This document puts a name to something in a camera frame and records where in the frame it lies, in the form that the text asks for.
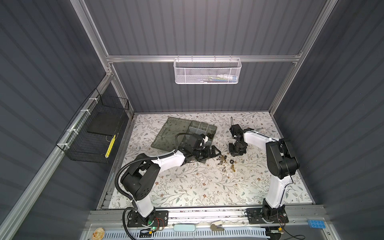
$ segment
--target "gray wall panel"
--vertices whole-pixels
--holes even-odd
[[[172,63],[114,63],[136,112],[267,110],[291,63],[243,63],[238,84],[176,84]]]
[[[2,222],[105,71],[69,1],[1,1],[0,14]],[[76,239],[110,167],[64,159],[14,239]]]
[[[291,55],[325,0],[86,0],[110,55]]]
[[[339,0],[275,114],[342,239],[383,226],[383,12],[383,1]]]

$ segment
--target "ventilation grille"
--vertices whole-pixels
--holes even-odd
[[[130,230],[135,239],[200,239],[200,238],[235,238],[256,237],[270,238],[265,235],[264,228],[258,227],[226,227],[224,231],[213,232],[210,228],[198,228],[196,232],[175,232],[173,229],[164,229],[152,234],[152,237],[139,238],[139,230]],[[129,240],[124,230],[106,230],[104,240]]]

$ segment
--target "wire mesh basket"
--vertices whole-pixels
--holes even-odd
[[[228,61],[175,58],[173,66],[177,84],[236,84],[242,65],[239,58],[229,58]]]
[[[66,142],[56,143],[74,161],[108,163],[116,154],[129,120],[128,99],[98,95],[72,128]]]

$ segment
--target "floral tablecloth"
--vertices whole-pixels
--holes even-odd
[[[233,142],[229,132],[231,117],[234,124],[240,124],[243,129],[250,127],[267,136],[280,137],[268,112],[139,114],[122,165],[140,153],[152,156],[164,153],[151,148],[151,144],[168,117],[197,120],[217,126],[212,144],[227,155],[227,163],[218,165],[220,161],[213,158],[206,164],[190,163],[160,173],[149,193],[155,207],[262,203],[271,179],[266,165],[266,153],[250,145],[247,154],[232,157],[228,152],[228,143]],[[231,169],[230,159],[235,161],[235,171]],[[294,183],[287,187],[285,202],[311,203],[300,176],[296,173],[292,178]],[[129,200],[115,189],[109,208],[125,208],[130,205]]]

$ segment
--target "red wire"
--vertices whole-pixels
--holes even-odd
[[[165,227],[165,226],[166,226],[166,224],[164,223],[164,220],[163,220],[162,218],[160,218],[160,220],[162,220],[162,221],[163,221],[163,226]]]
[[[159,226],[160,226],[160,221],[157,217],[155,217],[155,219],[157,220],[157,229],[156,229],[156,231],[157,231],[159,229]]]

